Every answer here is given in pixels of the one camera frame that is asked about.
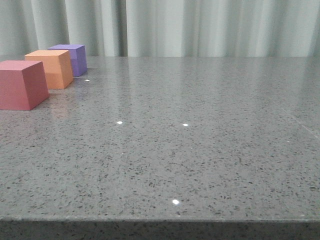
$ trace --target foam block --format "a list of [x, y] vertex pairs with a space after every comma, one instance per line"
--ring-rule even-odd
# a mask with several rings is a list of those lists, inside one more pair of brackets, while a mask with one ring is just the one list
[[49, 47], [48, 50], [69, 50], [73, 76], [79, 77], [87, 71], [87, 58], [85, 45], [59, 44]]
[[43, 62], [48, 89], [65, 89], [74, 80], [68, 50], [37, 50], [24, 59]]
[[31, 110], [49, 97], [41, 61], [0, 62], [0, 109]]

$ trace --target gray countertop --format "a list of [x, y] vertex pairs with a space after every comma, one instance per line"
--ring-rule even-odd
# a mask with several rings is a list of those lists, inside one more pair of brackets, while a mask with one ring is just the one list
[[319, 58], [87, 60], [0, 110], [0, 220], [320, 221]]

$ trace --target pink cube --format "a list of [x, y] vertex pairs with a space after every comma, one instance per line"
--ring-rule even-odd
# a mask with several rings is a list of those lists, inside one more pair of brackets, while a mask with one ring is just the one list
[[48, 97], [41, 61], [0, 62], [0, 110], [31, 110]]

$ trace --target block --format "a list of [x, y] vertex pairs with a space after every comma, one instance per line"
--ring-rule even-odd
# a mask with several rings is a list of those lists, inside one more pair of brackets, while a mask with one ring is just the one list
[[79, 77], [87, 71], [87, 58], [85, 45], [59, 44], [49, 47], [48, 50], [69, 50], [72, 72], [74, 77]]
[[41, 61], [0, 62], [0, 110], [31, 110], [48, 97]]
[[74, 80], [68, 50], [37, 50], [24, 59], [43, 62], [48, 89], [65, 89]]

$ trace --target speckled stone surface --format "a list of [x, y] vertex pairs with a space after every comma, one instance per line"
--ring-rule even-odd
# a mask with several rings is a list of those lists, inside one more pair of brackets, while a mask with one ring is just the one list
[[0, 239], [117, 222], [320, 236], [319, 58], [87, 60], [34, 110], [0, 111]]

